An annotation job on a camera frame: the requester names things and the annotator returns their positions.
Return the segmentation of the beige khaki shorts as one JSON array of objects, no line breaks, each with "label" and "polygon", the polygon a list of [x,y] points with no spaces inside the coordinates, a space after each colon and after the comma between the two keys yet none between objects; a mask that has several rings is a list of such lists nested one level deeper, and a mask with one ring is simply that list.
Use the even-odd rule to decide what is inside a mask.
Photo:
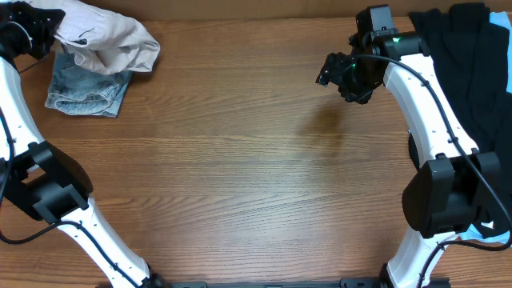
[{"label": "beige khaki shorts", "polygon": [[160,45],[136,19],[77,0],[33,0],[29,4],[65,12],[54,36],[81,68],[103,75],[152,71]]}]

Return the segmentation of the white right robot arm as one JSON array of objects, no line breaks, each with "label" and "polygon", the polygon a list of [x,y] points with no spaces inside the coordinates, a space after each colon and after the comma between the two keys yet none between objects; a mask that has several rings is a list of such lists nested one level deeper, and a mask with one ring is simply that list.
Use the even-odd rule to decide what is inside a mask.
[{"label": "white right robot arm", "polygon": [[486,246],[464,241],[472,225],[492,223],[487,210],[498,196],[493,187],[500,164],[480,152],[444,95],[434,61],[416,33],[391,33],[364,46],[350,37],[351,54],[331,53],[317,76],[333,83],[347,102],[365,104],[384,86],[394,96],[418,154],[418,171],[402,193],[408,228],[395,256],[382,268],[378,287],[448,287],[430,275],[449,246],[500,251],[509,242]]}]

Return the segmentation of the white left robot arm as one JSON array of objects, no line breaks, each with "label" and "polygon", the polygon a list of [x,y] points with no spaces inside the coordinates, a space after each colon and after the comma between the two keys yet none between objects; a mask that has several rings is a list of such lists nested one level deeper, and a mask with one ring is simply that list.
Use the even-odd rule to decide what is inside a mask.
[{"label": "white left robot arm", "polygon": [[60,9],[1,4],[1,197],[48,224],[22,243],[59,229],[80,245],[113,287],[166,287],[105,220],[91,197],[94,188],[87,173],[44,139],[26,105],[14,60],[22,54],[46,56],[64,17]]}]

